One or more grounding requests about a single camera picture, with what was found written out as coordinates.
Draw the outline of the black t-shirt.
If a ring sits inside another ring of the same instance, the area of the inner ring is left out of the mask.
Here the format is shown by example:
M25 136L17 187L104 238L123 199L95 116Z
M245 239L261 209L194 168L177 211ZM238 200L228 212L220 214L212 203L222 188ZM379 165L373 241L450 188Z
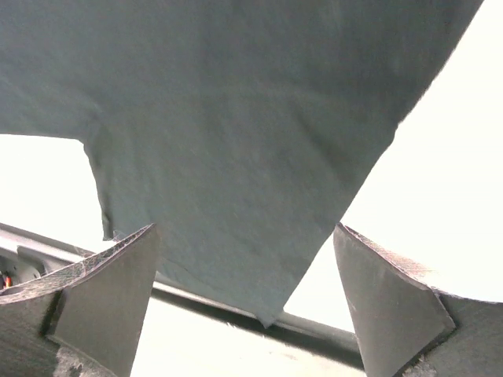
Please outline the black t-shirt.
M105 237L272 324L478 1L4 1L1 131L80 141Z

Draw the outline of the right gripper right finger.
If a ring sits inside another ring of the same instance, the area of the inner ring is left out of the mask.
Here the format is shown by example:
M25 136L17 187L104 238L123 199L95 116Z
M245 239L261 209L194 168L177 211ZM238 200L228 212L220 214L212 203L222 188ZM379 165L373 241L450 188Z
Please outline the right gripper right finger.
M420 282L420 266L338 224L333 245L368 376L500 376L502 304Z

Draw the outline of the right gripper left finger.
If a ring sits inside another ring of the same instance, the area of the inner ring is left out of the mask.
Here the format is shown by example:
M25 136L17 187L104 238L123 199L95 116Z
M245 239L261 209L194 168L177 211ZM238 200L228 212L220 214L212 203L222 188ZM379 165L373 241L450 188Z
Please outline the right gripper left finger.
M160 246L147 225L105 251L1 291L4 376L128 376Z

